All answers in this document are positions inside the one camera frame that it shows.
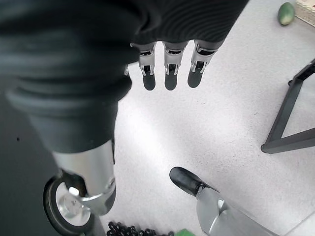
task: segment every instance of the robotic hand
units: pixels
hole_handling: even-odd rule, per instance
[[[97,215],[115,199],[114,125],[139,60],[155,87],[156,41],[165,48],[165,86],[176,86],[184,48],[195,40],[188,84],[199,85],[248,0],[15,0],[0,3],[0,73],[51,151],[76,199]]]

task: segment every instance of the silver metal cylinder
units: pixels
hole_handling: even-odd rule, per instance
[[[97,215],[106,214],[116,194],[112,141],[80,153],[57,153],[53,156],[59,168],[84,180],[86,196],[80,196],[75,187],[69,192]]]

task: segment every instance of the metal frame leg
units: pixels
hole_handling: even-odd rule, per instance
[[[315,146],[315,128],[282,138],[302,84],[315,73],[315,59],[304,67],[291,81],[276,120],[270,130],[266,143],[261,146],[264,153],[279,153]]]

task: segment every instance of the speckled floor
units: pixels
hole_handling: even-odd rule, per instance
[[[138,64],[116,123],[117,196],[101,218],[160,232],[202,235],[196,200],[172,184],[185,167],[214,185],[253,219],[286,236],[315,235],[315,147],[279,154],[260,150],[287,81],[315,57],[315,28],[295,19],[281,27],[283,0],[251,0],[207,67],[187,85],[193,43],[174,91],[164,87],[163,46],[156,47],[157,86],[146,91]],[[285,136],[315,126],[315,76],[303,85]]]

